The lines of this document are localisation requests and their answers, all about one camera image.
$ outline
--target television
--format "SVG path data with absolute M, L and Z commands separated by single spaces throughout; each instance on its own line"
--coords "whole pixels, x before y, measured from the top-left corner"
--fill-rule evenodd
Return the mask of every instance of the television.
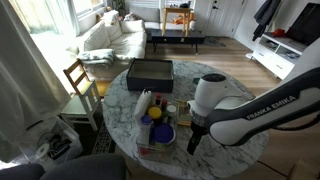
M 320 4 L 308 3 L 286 36 L 309 46 L 320 37 Z

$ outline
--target wooden chair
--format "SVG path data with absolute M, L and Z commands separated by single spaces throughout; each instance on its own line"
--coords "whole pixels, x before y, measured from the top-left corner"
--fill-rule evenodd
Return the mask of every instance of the wooden chair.
M 64 69 L 63 72 L 67 76 L 77 95 L 81 95 L 84 89 L 86 89 L 86 87 L 88 87 L 88 85 L 91 83 L 79 59 L 77 59 L 68 69 Z M 104 98 L 110 82 L 95 81 L 95 83 L 99 92 L 99 96 Z
M 91 124 L 92 129 L 97 131 L 97 125 L 93 118 L 94 112 L 101 105 L 101 99 L 95 81 L 92 81 L 85 91 L 80 95 L 75 95 L 63 108 L 60 115 L 63 120 L 73 127 L 73 123 Z M 87 118 L 89 121 L 77 120 L 77 118 Z

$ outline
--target white cabinet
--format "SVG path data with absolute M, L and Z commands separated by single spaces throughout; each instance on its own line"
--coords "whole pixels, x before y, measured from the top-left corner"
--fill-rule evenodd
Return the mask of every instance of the white cabinet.
M 306 45 L 287 37 L 273 37 L 272 33 L 265 33 L 262 35 L 252 57 L 276 76 L 284 79 L 306 48 Z

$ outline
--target dark chair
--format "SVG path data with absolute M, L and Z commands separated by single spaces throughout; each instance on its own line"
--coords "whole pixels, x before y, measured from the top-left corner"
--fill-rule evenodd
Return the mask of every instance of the dark chair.
M 117 154 L 100 154 L 73 159 L 45 172 L 39 164 L 24 164 L 0 171 L 1 180 L 125 180 L 125 159 Z

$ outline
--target lid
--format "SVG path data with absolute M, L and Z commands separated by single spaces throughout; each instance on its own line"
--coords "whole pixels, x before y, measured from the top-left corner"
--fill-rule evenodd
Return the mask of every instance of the lid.
M 168 111 L 168 113 L 173 114 L 173 113 L 176 113 L 177 108 L 174 105 L 169 105 L 167 107 L 167 111 Z
M 167 105 L 167 103 L 168 103 L 168 100 L 166 100 L 166 99 L 162 99 L 162 102 L 161 102 L 162 106 Z
M 156 94 L 156 98 L 161 98 L 161 94 L 160 94 L 160 93 L 157 93 L 157 94 Z
M 161 109 L 158 107 L 149 108 L 148 115 L 151 116 L 152 119 L 159 119 L 161 117 Z
M 148 115 L 144 115 L 141 117 L 141 123 L 144 125 L 149 125 L 152 123 L 152 118 Z
M 173 137 L 173 128 L 167 123 L 162 123 L 152 128 L 151 139 L 154 142 L 167 144 Z

